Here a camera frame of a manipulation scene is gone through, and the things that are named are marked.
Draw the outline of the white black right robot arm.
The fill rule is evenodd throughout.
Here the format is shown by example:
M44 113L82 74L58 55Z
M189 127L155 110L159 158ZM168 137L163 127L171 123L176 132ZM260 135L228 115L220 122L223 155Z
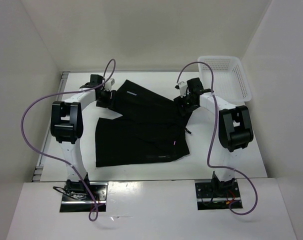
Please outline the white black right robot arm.
M214 129L207 153L207 166L213 169L211 191L223 196L231 190L235 183L235 165L232 159L239 157L239 151L248 147L253 141L254 133L249 114L245 105L237 106L214 94L210 88L205 89L199 78L176 84L180 96L174 99L179 113L186 116L201 107L214 115ZM220 157L211 165L210 158L214 141L218 138L221 149L230 157Z

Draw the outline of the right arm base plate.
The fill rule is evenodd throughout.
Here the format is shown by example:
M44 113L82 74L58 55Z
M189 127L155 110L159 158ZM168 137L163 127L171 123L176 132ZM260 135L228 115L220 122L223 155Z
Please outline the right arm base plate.
M196 181L195 192L197 209L204 210L224 210L232 204L232 209L242 209L242 200L238 183L227 190L214 190L209 181Z

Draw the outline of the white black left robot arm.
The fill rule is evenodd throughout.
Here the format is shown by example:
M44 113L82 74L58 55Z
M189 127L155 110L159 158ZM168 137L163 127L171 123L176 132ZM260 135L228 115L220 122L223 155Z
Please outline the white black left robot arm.
M108 108L114 103L116 91L112 89L115 80L92 74L90 81L80 87L74 95L64 101L55 101L51 109L50 132L62 149L67 171L67 181L62 194L75 200L90 197L92 188L85 169L80 139L84 132L82 111L91 103Z

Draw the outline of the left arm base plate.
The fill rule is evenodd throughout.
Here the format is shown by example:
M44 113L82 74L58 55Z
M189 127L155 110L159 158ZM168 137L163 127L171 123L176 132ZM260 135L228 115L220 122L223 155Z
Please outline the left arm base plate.
M55 186L53 188L62 194L59 209L60 213L90 212L94 209L95 204L90 195L85 195L84 193L67 193L66 187ZM98 204L98 211L106 212L108 183L90 182L89 188Z

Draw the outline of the black sport shorts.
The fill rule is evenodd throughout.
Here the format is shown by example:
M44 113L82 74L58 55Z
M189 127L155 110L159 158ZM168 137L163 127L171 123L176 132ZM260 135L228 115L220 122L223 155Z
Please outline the black sport shorts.
M190 154L191 115L181 116L173 100L126 80L111 109L120 116L96 124L96 167L169 163Z

